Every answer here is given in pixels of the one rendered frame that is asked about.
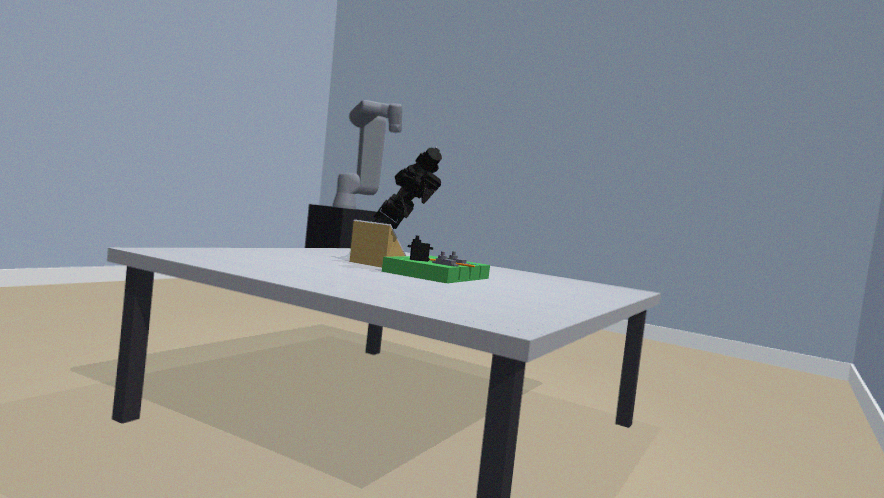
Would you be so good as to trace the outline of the green flat deck plate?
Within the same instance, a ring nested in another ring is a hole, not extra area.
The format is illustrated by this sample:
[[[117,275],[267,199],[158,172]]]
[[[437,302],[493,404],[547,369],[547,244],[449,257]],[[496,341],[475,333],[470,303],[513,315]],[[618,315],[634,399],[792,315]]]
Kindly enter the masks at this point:
[[[445,252],[441,255],[429,256],[436,261],[415,261],[410,256],[383,257],[382,272],[431,280],[441,283],[456,283],[464,281],[489,279],[490,265],[467,262],[458,259],[455,251],[449,258]],[[462,266],[456,263],[474,265],[475,267]]]

